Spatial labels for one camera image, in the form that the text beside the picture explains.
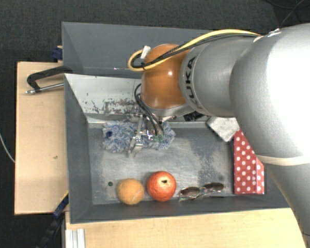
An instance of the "eyeglasses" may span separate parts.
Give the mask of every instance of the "eyeglasses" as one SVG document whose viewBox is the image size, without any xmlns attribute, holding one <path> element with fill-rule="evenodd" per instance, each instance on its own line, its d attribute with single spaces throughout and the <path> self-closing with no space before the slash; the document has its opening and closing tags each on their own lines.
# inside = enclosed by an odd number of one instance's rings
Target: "eyeglasses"
<svg viewBox="0 0 310 248">
<path fill-rule="evenodd" d="M 179 201 L 194 200 L 198 197 L 207 197 L 215 192 L 222 192 L 225 189 L 225 185 L 218 182 L 212 182 L 205 184 L 203 187 L 187 187 L 179 191 Z"/>
</svg>

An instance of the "wooden table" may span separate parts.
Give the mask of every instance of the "wooden table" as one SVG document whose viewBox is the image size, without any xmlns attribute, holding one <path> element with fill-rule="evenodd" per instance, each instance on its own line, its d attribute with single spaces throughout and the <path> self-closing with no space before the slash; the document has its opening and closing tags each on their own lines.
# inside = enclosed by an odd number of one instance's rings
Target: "wooden table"
<svg viewBox="0 0 310 248">
<path fill-rule="evenodd" d="M 63 88 L 25 94 L 29 74 L 60 65 L 18 63 L 15 215 L 53 212 L 68 189 Z M 305 247 L 289 208 L 85 224 L 67 210 L 65 228 L 84 228 L 87 248 Z"/>
</svg>

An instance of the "gray carpet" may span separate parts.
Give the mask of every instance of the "gray carpet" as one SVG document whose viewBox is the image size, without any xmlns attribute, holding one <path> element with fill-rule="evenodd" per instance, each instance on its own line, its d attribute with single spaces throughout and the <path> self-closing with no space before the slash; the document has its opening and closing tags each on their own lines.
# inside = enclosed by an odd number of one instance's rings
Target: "gray carpet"
<svg viewBox="0 0 310 248">
<path fill-rule="evenodd" d="M 0 0 L 0 130 L 7 147 L 14 154 L 14 63 L 53 61 L 51 50 L 61 44 L 61 21 L 267 33 L 289 12 L 262 0 Z M 310 7 L 285 24 L 299 21 L 310 21 Z M 14 216 L 13 198 L 14 165 L 0 144 L 0 247 L 34 247 L 51 217 Z M 59 247 L 59 237 L 53 247 Z"/>
</svg>

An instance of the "red polka dot fabric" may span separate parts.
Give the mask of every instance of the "red polka dot fabric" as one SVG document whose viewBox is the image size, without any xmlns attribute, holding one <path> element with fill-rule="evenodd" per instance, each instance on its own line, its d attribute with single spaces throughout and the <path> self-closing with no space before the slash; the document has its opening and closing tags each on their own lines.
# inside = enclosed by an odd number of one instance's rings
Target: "red polka dot fabric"
<svg viewBox="0 0 310 248">
<path fill-rule="evenodd" d="M 264 166 L 241 130 L 234 134 L 234 193 L 265 193 Z"/>
</svg>

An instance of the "blue cloth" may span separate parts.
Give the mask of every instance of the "blue cloth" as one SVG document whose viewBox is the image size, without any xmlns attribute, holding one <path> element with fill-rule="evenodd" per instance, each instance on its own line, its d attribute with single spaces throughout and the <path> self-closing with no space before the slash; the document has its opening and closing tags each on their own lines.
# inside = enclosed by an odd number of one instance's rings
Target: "blue cloth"
<svg viewBox="0 0 310 248">
<path fill-rule="evenodd" d="M 153 148 L 157 150 L 167 149 L 171 142 L 175 139 L 176 133 L 170 128 L 167 121 L 163 123 L 164 137 L 160 141 L 151 141 L 143 137 L 143 147 Z M 132 137 L 137 130 L 137 123 L 129 121 L 108 121 L 102 129 L 105 141 L 102 146 L 110 152 L 123 152 L 129 149 Z"/>
</svg>

